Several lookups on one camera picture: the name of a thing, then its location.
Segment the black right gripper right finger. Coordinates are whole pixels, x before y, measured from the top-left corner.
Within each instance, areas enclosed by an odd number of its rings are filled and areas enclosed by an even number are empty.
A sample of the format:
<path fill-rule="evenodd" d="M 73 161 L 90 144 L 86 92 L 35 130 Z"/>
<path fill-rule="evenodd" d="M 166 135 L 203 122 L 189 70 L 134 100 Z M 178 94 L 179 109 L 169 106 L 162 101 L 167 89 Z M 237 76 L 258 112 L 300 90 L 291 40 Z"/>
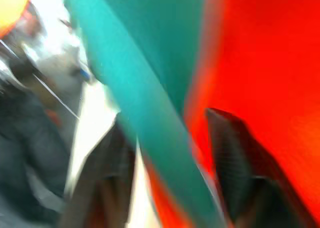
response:
<path fill-rule="evenodd" d="M 205 112 L 220 193 L 235 228 L 319 228 L 276 160 L 231 113 Z"/>

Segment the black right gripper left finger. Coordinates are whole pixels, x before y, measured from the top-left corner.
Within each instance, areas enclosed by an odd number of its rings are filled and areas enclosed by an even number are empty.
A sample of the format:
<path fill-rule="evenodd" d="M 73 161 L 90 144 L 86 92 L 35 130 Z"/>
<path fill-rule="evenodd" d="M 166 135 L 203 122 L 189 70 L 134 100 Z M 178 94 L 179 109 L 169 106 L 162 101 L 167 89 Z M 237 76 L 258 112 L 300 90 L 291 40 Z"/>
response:
<path fill-rule="evenodd" d="M 58 228 L 125 228 L 135 152 L 115 122 L 86 156 Z"/>

